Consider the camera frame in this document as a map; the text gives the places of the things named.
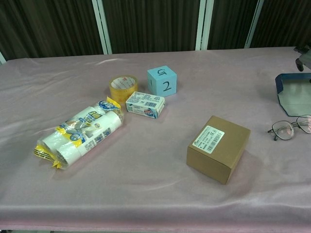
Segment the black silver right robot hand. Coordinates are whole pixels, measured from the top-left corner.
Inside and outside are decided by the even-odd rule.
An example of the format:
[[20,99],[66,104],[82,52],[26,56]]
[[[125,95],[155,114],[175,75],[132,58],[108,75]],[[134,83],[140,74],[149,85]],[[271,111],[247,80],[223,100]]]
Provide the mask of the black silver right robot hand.
[[311,68],[311,44],[307,43],[303,47],[295,47],[294,51],[299,52],[301,55],[295,60],[297,69],[302,72],[304,66]]

